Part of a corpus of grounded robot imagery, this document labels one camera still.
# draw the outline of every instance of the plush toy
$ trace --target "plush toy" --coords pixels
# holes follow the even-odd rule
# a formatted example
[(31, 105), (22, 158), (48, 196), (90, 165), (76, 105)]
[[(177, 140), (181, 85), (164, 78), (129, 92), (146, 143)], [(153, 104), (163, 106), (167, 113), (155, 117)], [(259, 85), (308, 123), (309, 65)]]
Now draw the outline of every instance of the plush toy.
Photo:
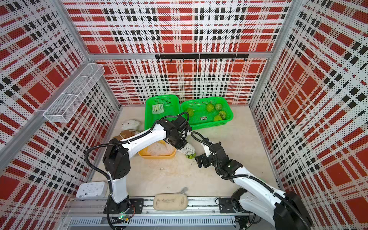
[(121, 124), (121, 133), (113, 138), (116, 138), (118, 141), (122, 139), (126, 139), (132, 137), (139, 132), (137, 131), (138, 126), (140, 125), (139, 121), (136, 120), (127, 120)]

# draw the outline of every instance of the robotic arm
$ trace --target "robotic arm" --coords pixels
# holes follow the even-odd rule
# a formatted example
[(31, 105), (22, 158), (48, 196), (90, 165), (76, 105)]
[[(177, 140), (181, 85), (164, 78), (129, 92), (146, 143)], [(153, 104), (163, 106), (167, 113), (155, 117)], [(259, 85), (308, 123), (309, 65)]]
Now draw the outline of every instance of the robotic arm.
[[(107, 199), (106, 214), (109, 225), (113, 227), (109, 218), (109, 210), (114, 213), (124, 213), (130, 207), (126, 186), (126, 175), (130, 171), (130, 158), (138, 151), (159, 140), (164, 140), (182, 150), (187, 145), (185, 137), (192, 130), (189, 126), (189, 115), (184, 112), (177, 116), (166, 116), (157, 120), (153, 126), (129, 139), (117, 141), (112, 139), (108, 144), (102, 144), (90, 148), (85, 153), (85, 161), (94, 170), (102, 173), (109, 182), (110, 196)], [(167, 117), (177, 117), (174, 121), (168, 121)], [(214, 144), (208, 138), (204, 138), (198, 132), (192, 132), (192, 137), (202, 143), (205, 153), (196, 156), (198, 167), (207, 168), (214, 166), (216, 173), (222, 179), (230, 180), (244, 189), (239, 189), (232, 196), (233, 208), (236, 212), (250, 211), (270, 222), (276, 229), (309, 229), (312, 220), (303, 205), (300, 197), (291, 192), (285, 194), (249, 172), (236, 160), (229, 159), (221, 143)], [(103, 163), (107, 172), (100, 170), (89, 162), (89, 153), (100, 147), (107, 147)]]
[(231, 197), (233, 209), (236, 212), (250, 211), (265, 219), (276, 229), (309, 229), (312, 219), (309, 216), (300, 197), (290, 192), (275, 189), (254, 176), (236, 160), (229, 159), (221, 142), (214, 144), (198, 132), (191, 136), (202, 143), (205, 153), (196, 156), (198, 167), (214, 166), (216, 173), (225, 180), (244, 189), (239, 189)]
[[(143, 148), (164, 140), (176, 149), (183, 149), (187, 141), (183, 138), (192, 128), (188, 121), (181, 115), (166, 116), (156, 121), (153, 126), (133, 137), (118, 142), (112, 139), (103, 156), (103, 163), (107, 172), (111, 200), (108, 206), (117, 213), (125, 212), (129, 206), (129, 196), (126, 185), (126, 175), (130, 171), (130, 158)], [(174, 121), (169, 121), (167, 117), (177, 117)]]

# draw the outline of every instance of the beige tabletop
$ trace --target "beige tabletop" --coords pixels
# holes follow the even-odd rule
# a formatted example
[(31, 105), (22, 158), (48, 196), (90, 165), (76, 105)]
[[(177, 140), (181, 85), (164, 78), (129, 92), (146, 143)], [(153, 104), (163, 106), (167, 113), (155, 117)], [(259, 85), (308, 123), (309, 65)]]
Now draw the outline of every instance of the beige tabletop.
[[(234, 118), (225, 125), (196, 130), (212, 142), (222, 143), (230, 159), (237, 160), (251, 173), (269, 185), (277, 188), (275, 177), (262, 146), (249, 107), (232, 106)], [(139, 131), (144, 129), (144, 107), (124, 107), (113, 136), (121, 131), (121, 123), (128, 119), (141, 122)], [(192, 137), (187, 141), (194, 146), (197, 155), (204, 153), (201, 144)], [(239, 186), (221, 179), (214, 167), (198, 168), (194, 159), (187, 159), (183, 153), (177, 152), (172, 159), (147, 160), (138, 154), (130, 159), (131, 170), (127, 175), (127, 189), (131, 197), (151, 197), (159, 193), (180, 192), (187, 187), (188, 196), (230, 196)], [(104, 169), (102, 160), (98, 167)], [(92, 181), (106, 181), (106, 178), (95, 172)]]

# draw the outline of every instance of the white mesh net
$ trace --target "white mesh net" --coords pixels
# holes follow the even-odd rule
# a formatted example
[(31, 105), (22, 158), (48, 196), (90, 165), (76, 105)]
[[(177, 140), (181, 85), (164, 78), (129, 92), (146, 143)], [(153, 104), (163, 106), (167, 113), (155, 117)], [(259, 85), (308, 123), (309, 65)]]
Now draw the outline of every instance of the white mesh net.
[(151, 144), (148, 149), (147, 153), (151, 156), (164, 156), (164, 155), (171, 155), (174, 152), (174, 147), (169, 145), (165, 142), (155, 142)]
[(187, 143), (184, 148), (178, 151), (184, 153), (188, 159), (193, 159), (195, 157), (195, 148), (189, 143)]
[(152, 114), (160, 114), (165, 112), (165, 109), (163, 108), (163, 104), (157, 104), (152, 106)]

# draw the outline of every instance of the red and white plaid pattern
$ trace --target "red and white plaid pattern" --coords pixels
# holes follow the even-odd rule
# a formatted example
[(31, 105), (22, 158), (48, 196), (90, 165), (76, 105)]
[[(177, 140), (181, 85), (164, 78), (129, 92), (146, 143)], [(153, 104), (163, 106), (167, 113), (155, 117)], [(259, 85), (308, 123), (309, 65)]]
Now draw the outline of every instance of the red and white plaid pattern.
[(254, 104), (317, 229), (368, 228), (368, 1), (306, 1)]
[(145, 104), (175, 94), (180, 102), (212, 96), (229, 104), (248, 104), (266, 59), (100, 60), (104, 77), (123, 105)]
[(291, 0), (62, 0), (91, 53), (271, 51)]
[(54, 228), (86, 181), (84, 151), (102, 143), (116, 111), (97, 83), (69, 123), (47, 121), (35, 132), (0, 176), (1, 229)]
[(0, 6), (0, 149), (84, 61), (50, 1), (38, 2)]
[[(84, 58), (52, 1), (3, 1), (0, 27), (2, 148)], [(0, 172), (0, 229), (55, 227), (68, 198), (85, 182), (84, 151), (102, 142), (115, 113), (97, 83), (69, 123), (45, 122), (36, 130)]]

